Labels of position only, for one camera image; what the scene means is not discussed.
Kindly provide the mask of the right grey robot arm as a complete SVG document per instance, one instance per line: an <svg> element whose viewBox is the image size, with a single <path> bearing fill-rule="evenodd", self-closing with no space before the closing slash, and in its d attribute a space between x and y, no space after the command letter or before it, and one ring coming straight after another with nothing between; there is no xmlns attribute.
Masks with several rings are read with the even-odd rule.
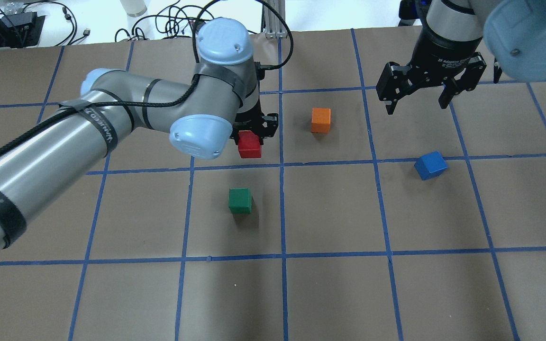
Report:
<svg viewBox="0 0 546 341"><path fill-rule="evenodd" d="M407 65L385 65L376 90L386 112L403 97L427 87L443 87L447 108L453 97L477 87L492 56L493 82L546 80L546 0L403 0L399 17L420 20L422 30Z"/></svg>

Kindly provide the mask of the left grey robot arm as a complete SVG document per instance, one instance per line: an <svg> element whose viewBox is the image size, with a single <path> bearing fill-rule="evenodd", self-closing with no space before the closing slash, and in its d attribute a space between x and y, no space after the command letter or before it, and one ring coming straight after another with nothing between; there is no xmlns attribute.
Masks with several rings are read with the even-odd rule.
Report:
<svg viewBox="0 0 546 341"><path fill-rule="evenodd" d="M201 25L191 43L190 84L94 69L78 99L0 147L0 250L137 128L167 133L173 147L203 160L218 158L229 140L239 143L243 130L259 143L275 135L279 117L262 113L260 81L290 59L256 62L247 29L230 18Z"/></svg>

